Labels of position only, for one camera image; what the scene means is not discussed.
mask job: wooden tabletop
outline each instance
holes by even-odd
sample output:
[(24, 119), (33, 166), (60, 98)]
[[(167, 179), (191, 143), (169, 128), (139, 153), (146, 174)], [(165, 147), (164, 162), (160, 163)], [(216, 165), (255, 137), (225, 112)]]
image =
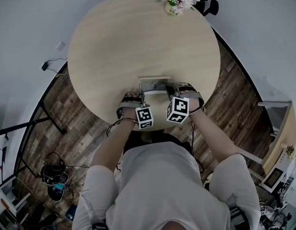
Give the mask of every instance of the wooden tabletop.
[[(139, 77), (170, 76), (187, 82), (206, 102), (220, 70), (216, 37), (197, 11), (165, 12), (160, 0), (105, 0), (78, 25), (69, 45), (68, 70), (82, 102), (108, 123), (126, 92), (139, 91)], [(166, 95), (150, 96), (157, 130), (166, 121)]]
[(273, 141), (273, 147), (271, 148), (270, 154), (265, 156), (266, 160), (262, 165), (265, 174), (268, 174), (273, 166), (277, 163), (283, 151), (281, 143), (284, 143), (288, 146), (296, 145), (296, 118), (293, 103), (287, 107), (284, 120), (281, 124), (276, 139)]

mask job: forearm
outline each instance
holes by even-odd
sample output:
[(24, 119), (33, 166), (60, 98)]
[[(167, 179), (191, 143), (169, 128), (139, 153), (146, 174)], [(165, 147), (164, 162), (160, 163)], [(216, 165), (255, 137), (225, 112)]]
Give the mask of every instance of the forearm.
[(102, 165), (114, 172), (135, 123), (122, 121), (97, 149), (91, 166)]
[(239, 153), (239, 149), (234, 145), (233, 141), (204, 112), (196, 112), (190, 115), (190, 118), (204, 137), (218, 162)]

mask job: wooden floor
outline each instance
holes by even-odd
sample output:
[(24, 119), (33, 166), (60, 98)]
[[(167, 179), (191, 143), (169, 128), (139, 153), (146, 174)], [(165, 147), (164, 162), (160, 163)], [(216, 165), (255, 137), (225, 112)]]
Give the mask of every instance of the wooden floor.
[[(272, 138), (270, 134), (269, 119), (267, 114), (257, 106), (258, 99), (239, 69), (233, 58), (220, 44), (221, 69), (217, 86), (212, 97), (205, 104), (205, 113), (242, 149), (245, 149), (260, 158), (267, 153), (268, 145)], [(66, 165), (89, 165), (94, 152), (104, 139), (104, 134), (109, 126), (102, 121), (80, 101), (75, 93), (68, 75), (61, 75), (44, 100), (46, 108), (57, 121), (60, 127), (68, 133), (64, 136), (52, 125), (50, 121), (37, 124), (24, 148), (23, 158), (39, 173), (45, 156), (55, 151)], [(35, 119), (44, 117), (39, 110)], [(189, 122), (183, 126), (167, 130), (181, 141), (191, 141), (192, 127)], [(217, 162), (203, 140), (195, 130), (194, 136), (195, 157), (201, 161), (205, 171), (201, 177), (204, 180), (215, 168)], [(55, 154), (47, 159), (48, 163), (58, 162)], [(254, 164), (251, 168), (262, 174), (262, 169)], [(71, 229), (71, 222), (65, 220), (65, 212), (71, 204), (77, 204), (79, 191), (84, 183), (86, 168), (70, 167), (67, 173), (73, 181), (71, 187), (74, 191), (74, 201), (61, 200), (55, 203), (49, 199), (46, 186), (40, 179), (35, 179), (28, 170), (19, 175), (19, 178), (34, 192), (31, 197), (32, 205), (42, 201), (46, 206), (60, 215), (55, 222), (58, 229)]]

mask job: flower arrangement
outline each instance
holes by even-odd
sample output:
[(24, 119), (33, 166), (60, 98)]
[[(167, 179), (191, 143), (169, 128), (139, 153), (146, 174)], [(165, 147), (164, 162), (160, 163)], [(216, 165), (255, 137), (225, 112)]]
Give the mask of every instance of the flower arrangement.
[(196, 5), (200, 0), (161, 0), (167, 1), (167, 5), (170, 6), (169, 12), (174, 15), (181, 15), (184, 11), (192, 9), (192, 5)]
[(294, 146), (287, 146), (286, 153), (290, 159), (296, 158), (295, 148)]

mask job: power adapter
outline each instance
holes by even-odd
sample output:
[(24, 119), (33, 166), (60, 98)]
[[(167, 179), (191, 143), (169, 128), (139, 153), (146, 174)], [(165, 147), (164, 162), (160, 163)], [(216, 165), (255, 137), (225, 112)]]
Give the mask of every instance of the power adapter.
[(46, 71), (46, 69), (49, 67), (49, 65), (48, 65), (48, 61), (47, 62), (45, 62), (44, 64), (43, 64), (43, 66), (42, 66), (42, 70), (43, 71)]

